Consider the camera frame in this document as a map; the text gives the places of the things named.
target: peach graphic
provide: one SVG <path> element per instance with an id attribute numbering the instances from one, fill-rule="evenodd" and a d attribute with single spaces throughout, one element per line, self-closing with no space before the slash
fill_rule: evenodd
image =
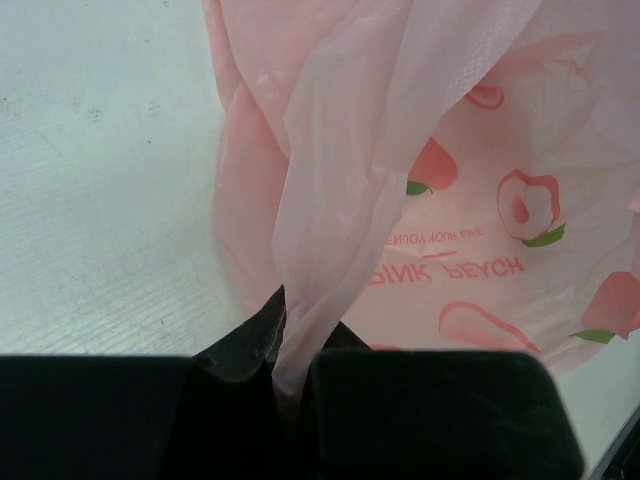
<path id="1" fill-rule="evenodd" d="M 495 110 L 504 103 L 504 91 L 500 87 L 475 86 L 465 98 L 477 107 L 485 110 Z"/>
<path id="2" fill-rule="evenodd" d="M 540 350 L 517 327 L 471 302 L 452 302 L 442 309 L 438 323 L 443 337 L 494 350 Z"/>
<path id="3" fill-rule="evenodd" d="M 516 169 L 500 181 L 497 201 L 507 233 L 526 246 L 544 247 L 564 236 L 564 224 L 551 230 L 560 217 L 560 188 L 555 177 L 529 176 Z"/>
<path id="4" fill-rule="evenodd" d="M 436 140 L 430 138 L 409 172 L 407 195 L 444 190 L 458 178 L 458 166 Z"/>
<path id="5" fill-rule="evenodd" d="M 575 334 L 584 340 L 608 343 L 625 340 L 640 329 L 640 281 L 629 272 L 613 272 L 598 287 L 580 324 L 589 330 Z"/>

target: pink plastic bag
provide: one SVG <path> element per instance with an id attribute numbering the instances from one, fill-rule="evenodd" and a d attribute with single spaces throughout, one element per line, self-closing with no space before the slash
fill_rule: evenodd
<path id="1" fill-rule="evenodd" d="M 640 328 L 636 4 L 205 8 L 228 114 L 216 237 L 248 314 L 285 285 L 282 392 L 341 319 L 556 371 Z"/>

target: green leaf graphic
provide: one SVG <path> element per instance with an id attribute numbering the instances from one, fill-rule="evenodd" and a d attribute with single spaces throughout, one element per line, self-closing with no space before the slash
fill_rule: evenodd
<path id="1" fill-rule="evenodd" d="M 522 243 L 524 243 L 527 247 L 530 247 L 530 248 L 546 247 L 547 245 L 551 245 L 552 243 L 555 243 L 558 240 L 560 240 L 562 237 L 564 237 L 565 225 L 566 223 L 563 223 L 555 230 L 551 230 L 550 232 L 543 233 L 542 235 L 540 235 L 537 238 L 534 238 L 533 240 L 523 240 Z"/>
<path id="2" fill-rule="evenodd" d="M 407 182 L 407 195 L 420 195 L 427 190 L 429 190 L 429 193 L 433 193 L 424 183 L 412 182 L 411 180 Z"/>
<path id="3" fill-rule="evenodd" d="M 616 336 L 615 333 L 606 330 L 584 330 L 583 332 L 574 333 L 572 337 L 579 337 L 588 342 L 604 343 L 605 345 Z"/>

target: white surface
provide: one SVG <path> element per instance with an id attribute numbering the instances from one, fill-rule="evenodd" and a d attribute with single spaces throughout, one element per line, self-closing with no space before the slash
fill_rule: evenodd
<path id="1" fill-rule="evenodd" d="M 241 321 L 222 120 L 200 2 L 0 0 L 0 352 L 193 354 Z M 640 334 L 559 385 L 593 467 L 640 401 Z"/>

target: translucent plastic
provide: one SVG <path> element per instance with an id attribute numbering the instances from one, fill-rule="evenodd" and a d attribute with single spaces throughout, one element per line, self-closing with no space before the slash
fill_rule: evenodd
<path id="1" fill-rule="evenodd" d="M 228 114 L 215 232 L 247 313 L 286 287 L 282 392 L 341 319 L 556 370 L 640 327 L 640 5 L 205 8 Z"/>

